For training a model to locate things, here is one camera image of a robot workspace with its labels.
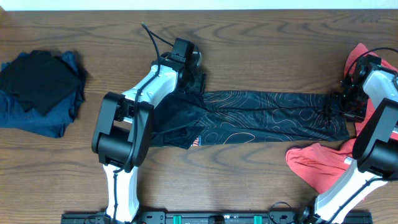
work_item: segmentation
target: black cloth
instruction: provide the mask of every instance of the black cloth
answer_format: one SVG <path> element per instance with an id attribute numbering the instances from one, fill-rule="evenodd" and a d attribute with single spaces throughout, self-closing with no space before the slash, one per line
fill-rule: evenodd
<path id="1" fill-rule="evenodd" d="M 79 84 L 61 61 L 42 50 L 16 58 L 0 72 L 0 90 L 16 98 L 25 111 L 35 108 L 43 116 Z"/>
<path id="2" fill-rule="evenodd" d="M 328 95 L 259 91 L 174 92 L 155 109 L 153 146 L 349 138 Z"/>
<path id="3" fill-rule="evenodd" d="M 26 53 L 21 53 L 19 57 L 26 55 Z M 60 60 L 71 71 L 72 76 L 79 79 L 80 84 L 77 88 L 45 116 L 42 116 L 35 108 L 25 111 L 25 108 L 16 98 L 0 90 L 0 128 L 19 128 L 51 138 L 60 138 L 64 135 L 67 126 L 75 120 L 78 109 L 84 101 L 83 91 L 86 72 L 78 66 L 72 52 L 65 52 L 57 60 Z M 2 69 L 10 64 L 2 64 Z"/>

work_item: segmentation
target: table surface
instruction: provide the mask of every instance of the table surface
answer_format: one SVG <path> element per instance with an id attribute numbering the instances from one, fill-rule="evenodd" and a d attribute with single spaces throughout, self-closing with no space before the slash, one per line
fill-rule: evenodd
<path id="1" fill-rule="evenodd" d="M 398 44 L 397 11 L 4 13 L 0 62 L 22 51 L 71 50 L 89 75 L 86 101 L 63 138 L 0 129 L 0 223 L 59 223 L 64 212 L 107 206 L 106 178 L 91 138 L 104 95 L 132 88 L 155 59 L 142 21 L 167 40 L 182 37 L 200 47 L 207 91 L 328 93 L 338 88 L 356 44 Z M 379 55 L 398 65 L 398 55 Z M 299 208 L 317 193 L 289 169 L 285 153 L 311 143 L 151 148 L 139 170 L 139 200 L 170 211 L 267 210 L 276 201 Z M 321 142 L 336 149 L 341 143 Z M 376 223 L 396 222 L 396 187 L 377 189 L 357 208 L 370 210 Z"/>

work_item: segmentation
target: pink fabric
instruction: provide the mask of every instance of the pink fabric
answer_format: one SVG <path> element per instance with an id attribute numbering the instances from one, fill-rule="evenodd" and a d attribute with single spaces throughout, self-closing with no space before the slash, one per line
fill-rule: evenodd
<path id="1" fill-rule="evenodd" d="M 348 56 L 344 74 L 346 74 L 349 66 L 354 60 L 366 51 L 368 51 L 368 49 L 363 44 L 358 44 L 354 48 Z M 382 60 L 382 66 L 397 70 L 385 60 Z M 350 73 L 354 72 L 354 68 L 355 66 L 353 66 Z M 373 113 L 374 107 L 369 99 L 365 120 L 362 123 L 355 124 L 357 136 L 363 130 Z M 393 133 L 391 137 L 398 139 L 398 134 Z M 353 151 L 354 142 L 355 139 L 348 140 L 340 147 L 339 151 L 321 146 L 319 143 L 312 144 L 303 149 L 294 147 L 287 151 L 286 163 L 293 172 L 317 190 L 318 193 L 322 194 L 326 192 L 348 168 L 349 165 L 345 164 L 344 161 L 347 157 L 352 157 L 351 153 Z"/>

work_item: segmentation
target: blue fabric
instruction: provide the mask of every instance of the blue fabric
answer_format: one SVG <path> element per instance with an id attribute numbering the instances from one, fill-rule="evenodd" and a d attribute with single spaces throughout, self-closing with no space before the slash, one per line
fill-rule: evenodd
<path id="1" fill-rule="evenodd" d="M 21 53 L 19 57 L 26 55 L 27 53 Z M 64 135 L 68 125 L 75 120 L 78 109 L 84 101 L 85 74 L 78 68 L 72 52 L 65 52 L 59 59 L 73 71 L 72 74 L 81 80 L 81 85 L 76 91 L 42 116 L 36 109 L 24 112 L 15 98 L 0 90 L 0 128 L 18 128 L 51 138 L 60 138 Z M 9 64 L 2 64 L 1 69 Z"/>

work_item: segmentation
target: white wall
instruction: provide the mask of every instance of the white wall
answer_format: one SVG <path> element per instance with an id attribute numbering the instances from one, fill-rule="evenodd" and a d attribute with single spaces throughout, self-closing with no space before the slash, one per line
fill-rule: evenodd
<path id="1" fill-rule="evenodd" d="M 0 0 L 6 11 L 398 9 L 398 0 Z"/>

